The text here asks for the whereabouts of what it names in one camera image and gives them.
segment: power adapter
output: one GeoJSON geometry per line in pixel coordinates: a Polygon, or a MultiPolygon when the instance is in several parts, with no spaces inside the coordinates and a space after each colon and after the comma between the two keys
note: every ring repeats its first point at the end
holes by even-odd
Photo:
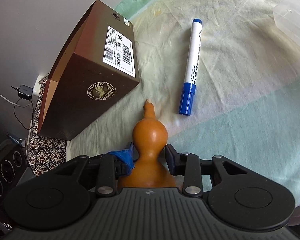
{"type": "Polygon", "coordinates": [[[18,97],[31,101],[33,88],[27,87],[25,85],[20,85],[19,88],[15,88],[13,86],[11,87],[18,91],[18,97]]]}

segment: whiteboard marker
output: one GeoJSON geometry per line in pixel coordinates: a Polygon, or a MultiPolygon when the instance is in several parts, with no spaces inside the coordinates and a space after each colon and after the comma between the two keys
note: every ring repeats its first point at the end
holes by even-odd
{"type": "Polygon", "coordinates": [[[192,21],[190,46],[186,68],[185,81],[181,94],[179,114],[191,115],[192,102],[195,93],[195,82],[197,79],[202,21],[192,21]]]}

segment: barcode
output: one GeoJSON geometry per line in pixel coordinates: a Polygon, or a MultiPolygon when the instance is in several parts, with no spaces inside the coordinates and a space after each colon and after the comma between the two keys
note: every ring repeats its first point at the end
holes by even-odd
{"type": "Polygon", "coordinates": [[[128,48],[126,45],[122,44],[122,60],[127,63],[131,64],[130,61],[130,48],[128,48]]]}
{"type": "Polygon", "coordinates": [[[113,50],[112,49],[106,47],[105,58],[109,59],[112,62],[112,58],[113,58],[113,50]]]}

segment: clear plastic box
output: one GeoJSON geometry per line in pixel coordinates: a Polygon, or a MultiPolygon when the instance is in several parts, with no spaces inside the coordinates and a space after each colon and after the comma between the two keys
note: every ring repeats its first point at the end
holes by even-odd
{"type": "Polygon", "coordinates": [[[273,16],[275,25],[300,46],[300,0],[283,0],[273,16]]]}

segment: patterned fabric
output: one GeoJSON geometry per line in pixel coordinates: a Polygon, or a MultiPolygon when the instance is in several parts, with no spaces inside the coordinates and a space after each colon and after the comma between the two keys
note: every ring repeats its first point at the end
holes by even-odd
{"type": "Polygon", "coordinates": [[[27,149],[27,159],[36,176],[51,170],[66,162],[67,141],[38,135],[38,123],[43,91],[48,78],[41,83],[38,102],[34,111],[34,121],[30,132],[30,142],[27,149]]]}

